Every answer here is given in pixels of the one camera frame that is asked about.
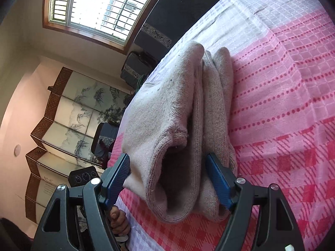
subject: red checkered pattern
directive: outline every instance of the red checkered pattern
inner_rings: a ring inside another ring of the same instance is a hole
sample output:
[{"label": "red checkered pattern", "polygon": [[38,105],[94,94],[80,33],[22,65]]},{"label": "red checkered pattern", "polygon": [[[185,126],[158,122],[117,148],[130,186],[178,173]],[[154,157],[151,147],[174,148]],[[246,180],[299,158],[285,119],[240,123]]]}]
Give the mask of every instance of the red checkered pattern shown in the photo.
[{"label": "red checkered pattern", "polygon": [[[252,184],[277,183],[314,250],[335,216],[335,27],[320,10],[268,32],[232,57],[235,89],[229,135],[238,173]],[[109,165],[121,153],[122,135]],[[196,214],[159,222],[124,190],[123,202],[164,250],[213,250],[225,223]],[[258,209],[243,250],[250,249]]]}]

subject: pink bedsheet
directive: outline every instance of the pink bedsheet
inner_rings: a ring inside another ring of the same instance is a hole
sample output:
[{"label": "pink bedsheet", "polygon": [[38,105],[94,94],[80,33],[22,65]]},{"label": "pink bedsheet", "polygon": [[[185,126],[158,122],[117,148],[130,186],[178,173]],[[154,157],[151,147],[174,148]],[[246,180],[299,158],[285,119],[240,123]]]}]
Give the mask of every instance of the pink bedsheet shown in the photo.
[{"label": "pink bedsheet", "polygon": [[[238,173],[277,183],[314,250],[335,217],[335,27],[317,0],[221,0],[173,47],[148,78],[156,82],[185,42],[232,55],[235,87],[229,135]],[[121,153],[123,117],[111,160]],[[192,214],[159,222],[123,190],[117,205],[132,224],[130,250],[213,250],[225,227]],[[252,245],[254,208],[243,250]]]}]

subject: beige knit sweater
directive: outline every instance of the beige knit sweater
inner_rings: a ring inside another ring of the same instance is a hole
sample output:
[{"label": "beige knit sweater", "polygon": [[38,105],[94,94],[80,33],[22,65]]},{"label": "beige knit sweater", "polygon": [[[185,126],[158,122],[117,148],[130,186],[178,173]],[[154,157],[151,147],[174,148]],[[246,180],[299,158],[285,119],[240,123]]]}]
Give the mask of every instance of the beige knit sweater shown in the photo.
[{"label": "beige knit sweater", "polygon": [[229,52],[211,57],[191,42],[166,69],[161,82],[145,82],[128,106],[122,151],[130,156],[124,187],[146,201],[162,221],[176,223],[190,212],[220,221],[225,209],[204,167],[215,152],[236,173],[227,123],[233,72]]}]

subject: bedsheet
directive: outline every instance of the bedsheet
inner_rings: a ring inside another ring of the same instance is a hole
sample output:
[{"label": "bedsheet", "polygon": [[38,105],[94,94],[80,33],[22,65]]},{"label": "bedsheet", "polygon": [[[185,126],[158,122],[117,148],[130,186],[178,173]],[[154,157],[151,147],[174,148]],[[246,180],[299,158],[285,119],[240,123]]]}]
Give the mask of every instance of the bedsheet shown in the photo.
[{"label": "bedsheet", "polygon": [[[170,50],[147,82],[157,82],[195,40],[212,54],[230,50],[234,93],[229,135],[238,174],[253,184],[277,183],[314,250],[335,216],[335,27],[318,0],[220,0]],[[121,153],[127,110],[109,166]],[[132,230],[130,250],[213,250],[227,221],[198,214],[170,225],[123,190],[117,205]],[[243,250],[257,221],[254,207]]]}]

